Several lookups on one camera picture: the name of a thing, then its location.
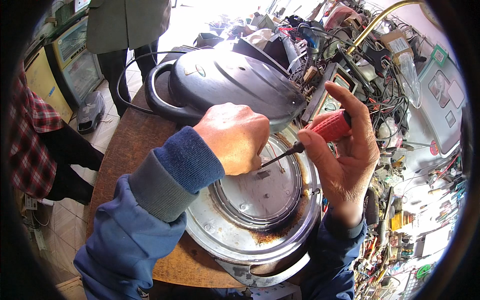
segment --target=black trousers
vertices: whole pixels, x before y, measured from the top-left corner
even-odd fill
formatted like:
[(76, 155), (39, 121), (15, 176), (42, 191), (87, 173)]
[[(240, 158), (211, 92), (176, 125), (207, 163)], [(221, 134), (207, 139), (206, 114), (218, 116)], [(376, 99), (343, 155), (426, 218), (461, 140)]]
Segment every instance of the black trousers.
[[(158, 39), (150, 44), (135, 49), (135, 57), (155, 52), (157, 49)], [(108, 81), (108, 88), (112, 95), (113, 103), (117, 107), (119, 116), (122, 117), (128, 106), (117, 97), (117, 81), (126, 65), (127, 49), (98, 54), (97, 57), (103, 76), (105, 76), (105, 79)], [(137, 60), (137, 64), (140, 72), (142, 73), (142, 81), (145, 81), (148, 72), (150, 72), (150, 70), (153, 69), (157, 64), (156, 55), (141, 58)], [(125, 78), (125, 74), (123, 74), (120, 79), (119, 93), (124, 100), (127, 100), (128, 102), (132, 101), (130, 94), (128, 93), (127, 79)]]
[(92, 199), (93, 186), (80, 177), (70, 165), (80, 165), (98, 171), (103, 153), (93, 148), (65, 122), (63, 128), (39, 133), (38, 136), (47, 146), (51, 157), (57, 162), (53, 186), (45, 198), (53, 201), (71, 198), (83, 205), (88, 205)]

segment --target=blue jacket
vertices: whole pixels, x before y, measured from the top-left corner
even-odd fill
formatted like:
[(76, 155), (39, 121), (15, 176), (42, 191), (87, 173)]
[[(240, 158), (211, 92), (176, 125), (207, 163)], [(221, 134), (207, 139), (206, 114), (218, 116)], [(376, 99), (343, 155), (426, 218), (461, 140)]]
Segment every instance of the blue jacket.
[[(122, 175), (114, 199), (98, 207), (94, 232), (74, 259), (88, 299), (140, 299), (153, 285), (152, 270), (182, 236), (184, 210), (201, 188), (225, 175), (222, 165), (191, 127), (152, 150), (133, 174)], [(363, 220), (346, 229), (330, 214), (320, 224), (301, 285), (303, 299), (353, 299), (348, 268), (365, 238)]]

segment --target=red screwdriver handle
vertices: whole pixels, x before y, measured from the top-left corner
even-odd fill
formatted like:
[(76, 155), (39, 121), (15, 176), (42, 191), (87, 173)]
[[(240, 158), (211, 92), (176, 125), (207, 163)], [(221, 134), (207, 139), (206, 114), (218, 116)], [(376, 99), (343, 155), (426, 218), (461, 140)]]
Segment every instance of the red screwdriver handle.
[(351, 117), (345, 110), (341, 110), (337, 114), (323, 120), (312, 131), (321, 135), (328, 143), (341, 138), (350, 129)]

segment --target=gray jacket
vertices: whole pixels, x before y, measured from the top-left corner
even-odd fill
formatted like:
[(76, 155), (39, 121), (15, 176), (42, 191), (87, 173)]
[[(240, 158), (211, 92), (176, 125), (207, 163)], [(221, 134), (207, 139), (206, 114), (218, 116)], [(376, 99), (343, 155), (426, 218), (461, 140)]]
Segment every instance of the gray jacket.
[(170, 0), (92, 0), (88, 7), (87, 49), (95, 54), (150, 44), (170, 23)]

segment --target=plaid shirt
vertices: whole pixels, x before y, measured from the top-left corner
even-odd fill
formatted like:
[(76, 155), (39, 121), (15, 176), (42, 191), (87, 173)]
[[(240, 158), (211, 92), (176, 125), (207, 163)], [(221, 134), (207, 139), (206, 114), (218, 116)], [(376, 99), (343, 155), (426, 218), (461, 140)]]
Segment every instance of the plaid shirt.
[(52, 106), (28, 88), (23, 64), (12, 94), (11, 181), (31, 197), (43, 199), (52, 188), (57, 163), (37, 133), (60, 129), (63, 122)]

